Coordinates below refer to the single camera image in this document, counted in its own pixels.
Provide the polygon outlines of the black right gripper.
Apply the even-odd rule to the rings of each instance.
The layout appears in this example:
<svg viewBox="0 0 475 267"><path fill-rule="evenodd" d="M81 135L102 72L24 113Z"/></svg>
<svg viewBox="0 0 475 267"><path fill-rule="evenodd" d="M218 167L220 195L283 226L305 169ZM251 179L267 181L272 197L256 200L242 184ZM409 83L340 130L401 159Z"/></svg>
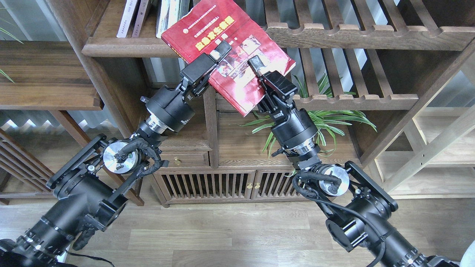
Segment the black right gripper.
<svg viewBox="0 0 475 267"><path fill-rule="evenodd" d="M320 149L312 141L317 128L307 111L296 107L293 96L297 87L279 72L269 72L259 56L250 58L248 64L265 90L259 111L269 113L275 123L271 131L281 148L273 156L317 156Z"/></svg>

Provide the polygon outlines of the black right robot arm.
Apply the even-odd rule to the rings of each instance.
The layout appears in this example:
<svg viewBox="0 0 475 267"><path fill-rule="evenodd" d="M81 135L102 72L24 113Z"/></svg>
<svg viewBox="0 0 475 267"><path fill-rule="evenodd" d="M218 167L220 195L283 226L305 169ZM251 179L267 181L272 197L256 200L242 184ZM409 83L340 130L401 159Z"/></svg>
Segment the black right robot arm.
<svg viewBox="0 0 475 267"><path fill-rule="evenodd" d="M354 162L323 164L313 142L317 128L304 109L297 109L293 83L277 71L269 72L259 56L248 64L265 90L258 104L270 114L272 133L280 144L273 156L285 154L296 174L292 185L304 198L317 203L326 215L326 227L347 252L366 247L384 267L458 267L443 256L425 256L393 227L388 219L397 202Z"/></svg>

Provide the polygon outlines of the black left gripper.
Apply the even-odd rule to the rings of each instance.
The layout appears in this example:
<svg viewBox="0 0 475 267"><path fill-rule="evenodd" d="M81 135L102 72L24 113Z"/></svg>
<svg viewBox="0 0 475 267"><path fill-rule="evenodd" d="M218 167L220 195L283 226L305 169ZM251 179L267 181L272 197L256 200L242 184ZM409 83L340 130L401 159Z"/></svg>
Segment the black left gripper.
<svg viewBox="0 0 475 267"><path fill-rule="evenodd" d="M208 55L201 54L180 71L182 80L178 86L163 86L152 98L141 97L150 113L141 123L141 130L147 133L163 133L167 129L179 132L195 114L189 101L203 94L210 73L231 50L227 41L221 41Z"/></svg>

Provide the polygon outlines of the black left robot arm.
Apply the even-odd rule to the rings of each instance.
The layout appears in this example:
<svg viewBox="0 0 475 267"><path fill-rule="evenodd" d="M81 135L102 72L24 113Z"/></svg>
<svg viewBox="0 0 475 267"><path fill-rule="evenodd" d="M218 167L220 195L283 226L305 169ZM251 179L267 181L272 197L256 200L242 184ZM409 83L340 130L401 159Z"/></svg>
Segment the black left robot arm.
<svg viewBox="0 0 475 267"><path fill-rule="evenodd" d="M159 146L165 131L179 132L195 114L189 101L201 96L209 77L232 47L222 41L181 72L175 88L163 86L142 97L150 116L128 139L97 135L47 183L57 203L16 241L1 240L2 267L66 267L58 257L81 250L96 231L105 231L125 208L125 193L168 161Z"/></svg>

